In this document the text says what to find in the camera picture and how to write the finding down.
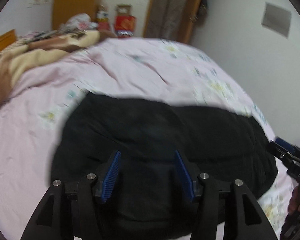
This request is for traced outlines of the person's right hand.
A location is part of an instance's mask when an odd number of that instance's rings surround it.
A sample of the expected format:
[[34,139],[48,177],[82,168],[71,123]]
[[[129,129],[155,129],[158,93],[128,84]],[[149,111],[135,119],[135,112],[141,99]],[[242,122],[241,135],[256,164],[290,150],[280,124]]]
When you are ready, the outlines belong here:
[[287,208],[288,214],[292,215],[296,210],[300,212],[300,203],[298,203],[298,197],[300,194],[299,186],[295,187],[292,192],[292,197],[289,200]]

